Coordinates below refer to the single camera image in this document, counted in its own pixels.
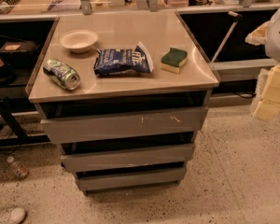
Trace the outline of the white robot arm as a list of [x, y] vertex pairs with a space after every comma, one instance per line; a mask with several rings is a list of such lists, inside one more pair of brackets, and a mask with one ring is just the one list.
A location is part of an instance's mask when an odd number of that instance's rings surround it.
[[277, 61], [270, 70], [260, 70], [256, 97], [251, 104], [252, 117], [268, 121], [280, 111], [280, 8], [269, 21], [250, 33], [245, 42], [255, 46], [264, 45], [266, 55]]

